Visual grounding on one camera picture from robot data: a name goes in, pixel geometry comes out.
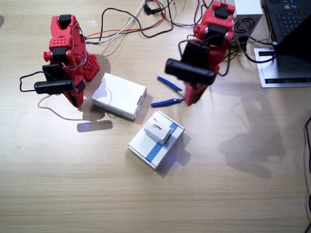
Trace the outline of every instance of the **keyboard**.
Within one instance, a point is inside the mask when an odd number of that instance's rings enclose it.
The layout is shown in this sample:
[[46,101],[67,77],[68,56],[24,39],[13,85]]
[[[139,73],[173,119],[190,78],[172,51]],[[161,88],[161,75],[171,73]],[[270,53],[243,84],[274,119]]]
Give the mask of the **keyboard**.
[[276,18],[281,35],[286,37],[299,26],[308,16],[309,11],[284,11],[277,12]]

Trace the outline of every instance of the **wire cutters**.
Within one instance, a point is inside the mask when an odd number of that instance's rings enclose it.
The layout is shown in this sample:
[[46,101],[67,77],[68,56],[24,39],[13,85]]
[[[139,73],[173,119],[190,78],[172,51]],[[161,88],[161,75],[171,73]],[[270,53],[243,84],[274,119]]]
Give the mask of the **wire cutters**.
[[161,82],[163,82],[164,84],[166,84],[167,86],[169,86],[171,89],[173,89],[174,91],[176,91],[177,93],[179,93],[181,95],[181,98],[174,98],[171,100],[166,100],[166,101],[162,101],[162,102],[158,102],[158,103],[152,103],[151,107],[153,108],[158,108],[158,107],[165,107],[165,106],[170,106],[176,103],[180,103],[181,101],[185,100],[185,94],[183,93],[183,90],[180,89],[178,86],[176,86],[175,84],[171,83],[170,81],[158,76],[157,79]]

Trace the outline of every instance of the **cardboard box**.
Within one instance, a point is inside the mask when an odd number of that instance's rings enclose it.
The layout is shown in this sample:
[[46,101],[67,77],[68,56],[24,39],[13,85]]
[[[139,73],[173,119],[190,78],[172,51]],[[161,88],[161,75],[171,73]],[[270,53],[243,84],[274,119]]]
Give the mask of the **cardboard box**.
[[165,144],[162,145],[149,137],[143,127],[128,144],[128,148],[149,167],[156,170],[165,155],[181,137],[185,128],[159,110],[152,115],[147,123],[153,123],[154,119],[156,119],[161,125],[172,128]]
[[149,119],[144,126],[144,131],[147,136],[151,137],[155,142],[164,145],[167,139],[169,139],[170,133],[173,129],[169,126],[162,125],[155,118]]
[[98,107],[135,120],[146,95],[145,86],[105,73],[92,101]]

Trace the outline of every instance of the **white cord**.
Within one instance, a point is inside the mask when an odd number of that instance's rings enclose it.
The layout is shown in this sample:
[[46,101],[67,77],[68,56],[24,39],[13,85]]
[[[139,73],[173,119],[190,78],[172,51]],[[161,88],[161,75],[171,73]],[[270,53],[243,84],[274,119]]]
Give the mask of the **white cord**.
[[[140,11],[141,11],[141,9],[142,9],[142,7],[143,7],[144,4],[145,4],[145,0],[143,0],[143,1],[141,2],[141,5],[140,5],[139,9],[137,10],[137,12],[136,12],[135,15],[134,15],[135,17],[138,16],[138,14],[140,13]],[[96,44],[96,45],[99,45],[99,44],[102,44],[102,43],[104,43],[104,42],[106,42],[106,41],[108,41],[108,40],[111,40],[111,39],[113,39],[114,37],[116,37],[117,35],[119,35],[121,32],[123,32],[123,31],[133,22],[133,20],[134,20],[134,17],[132,17],[131,20],[130,20],[120,31],[118,31],[115,35],[112,35],[111,37],[109,37],[109,38],[107,38],[107,39],[105,39],[105,40],[102,40],[102,41],[86,41],[86,43],[87,43],[87,44]]]
[[[71,28],[72,50],[73,50],[73,48],[74,48],[74,42],[73,42],[73,37],[72,37],[72,29],[73,29],[73,27]],[[86,57],[85,57],[85,59],[83,59],[82,56],[78,54],[78,55],[81,57],[81,62],[80,62],[80,64],[76,65],[75,67],[66,67],[66,65],[65,65],[64,63],[61,62],[61,64],[64,66],[64,68],[65,68],[66,70],[74,70],[74,69],[77,69],[77,68],[79,68],[80,66],[84,65],[84,64],[87,62],[87,61],[86,61],[86,60],[87,60],[86,40],[85,40],[85,37],[84,37],[84,35],[83,35],[83,31],[82,31],[82,29],[80,28],[80,26],[78,26],[78,28],[79,28],[80,31],[81,31],[82,38],[83,38],[83,41],[84,41],[84,47],[85,47],[85,55],[86,55]]]

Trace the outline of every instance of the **wood grain surface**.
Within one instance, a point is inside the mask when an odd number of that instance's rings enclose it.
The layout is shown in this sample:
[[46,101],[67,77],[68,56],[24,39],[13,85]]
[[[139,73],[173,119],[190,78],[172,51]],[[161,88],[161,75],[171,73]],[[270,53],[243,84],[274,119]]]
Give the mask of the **wood grain surface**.
[[[197,1],[175,2],[175,21],[192,23]],[[168,58],[179,58],[177,43],[191,29],[88,45],[101,71],[88,84],[80,110],[63,95],[43,100],[46,95],[20,93],[19,77],[46,64],[52,16],[75,15],[88,35],[100,30],[105,8],[134,14],[140,3],[0,0],[0,232],[304,232],[303,125],[311,115],[310,89],[262,89],[257,66],[242,55],[196,105],[161,108],[186,131],[158,172],[127,149],[155,111],[150,103],[177,96],[157,75],[183,86],[163,70]],[[120,29],[128,19],[107,12],[104,29]],[[146,27],[158,17],[141,13],[139,19]],[[164,22],[145,33],[168,28]],[[268,35],[263,17],[253,37]],[[255,46],[248,49],[252,57]],[[105,72],[147,87],[136,121],[93,106],[90,98]],[[42,80],[25,79],[24,88]]]

